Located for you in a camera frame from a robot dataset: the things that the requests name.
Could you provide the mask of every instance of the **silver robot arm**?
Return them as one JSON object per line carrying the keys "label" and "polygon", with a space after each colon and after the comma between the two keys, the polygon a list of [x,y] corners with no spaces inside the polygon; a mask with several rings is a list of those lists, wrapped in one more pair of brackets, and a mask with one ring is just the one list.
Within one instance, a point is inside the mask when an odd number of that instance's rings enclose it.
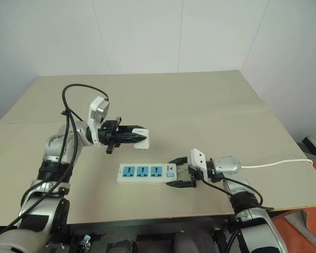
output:
{"label": "silver robot arm", "polygon": [[214,161],[212,159],[206,161],[204,153],[192,149],[187,160],[191,168],[202,171],[205,181],[218,182],[223,179],[225,190],[233,195],[230,197],[230,202],[239,227],[237,236],[241,252],[288,252],[267,211],[258,207],[260,205],[254,191],[228,180],[233,179],[249,186],[241,171],[240,162],[236,158],[222,157]]}
{"label": "silver robot arm", "polygon": [[[144,143],[140,145],[141,149],[149,147],[148,131],[140,131],[144,130],[143,127],[120,126],[121,118],[104,121],[108,105],[108,101],[97,97],[90,106],[88,121],[75,122],[78,145],[74,164],[82,148],[86,146],[96,145],[105,148],[106,153],[112,153],[121,143]],[[37,179],[32,182],[32,186],[22,198],[19,216],[35,202],[41,198],[43,200],[15,223],[17,229],[5,231],[0,235],[0,253],[41,252],[51,236],[66,225],[70,203],[64,196],[69,193],[69,180],[72,174],[71,171],[67,174],[66,170],[74,154],[75,138],[70,125],[64,142],[65,129],[66,125],[46,141]],[[138,134],[142,132],[145,132],[146,136]],[[48,194],[63,175],[65,177],[58,186]]]}

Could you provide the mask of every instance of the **power socket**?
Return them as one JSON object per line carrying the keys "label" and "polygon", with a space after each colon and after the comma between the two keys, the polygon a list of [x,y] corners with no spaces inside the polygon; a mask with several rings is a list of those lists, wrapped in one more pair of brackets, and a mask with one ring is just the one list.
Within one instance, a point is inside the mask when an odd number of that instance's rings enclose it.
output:
{"label": "power socket", "polygon": [[177,180],[174,163],[121,163],[119,184],[165,184]]}

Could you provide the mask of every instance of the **beige tabletop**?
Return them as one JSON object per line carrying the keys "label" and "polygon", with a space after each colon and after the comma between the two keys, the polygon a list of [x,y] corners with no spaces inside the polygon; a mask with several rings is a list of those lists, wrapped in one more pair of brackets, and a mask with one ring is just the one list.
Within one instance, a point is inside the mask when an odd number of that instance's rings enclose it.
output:
{"label": "beige tabletop", "polygon": [[[238,71],[39,77],[0,122],[0,226],[16,217],[23,192],[37,176],[45,140],[64,123],[61,90],[70,83],[105,90],[111,103],[107,118],[119,115],[124,124],[148,128],[150,149],[124,144],[108,155],[96,147],[84,148],[70,181],[68,223],[233,212],[225,194],[201,182],[195,189],[121,186],[116,182],[120,163],[168,162],[192,148],[208,158],[233,155],[243,165],[305,158]],[[68,102],[85,118],[95,96],[73,88]],[[316,171],[307,162],[243,173],[263,194],[265,206],[316,206]]]}

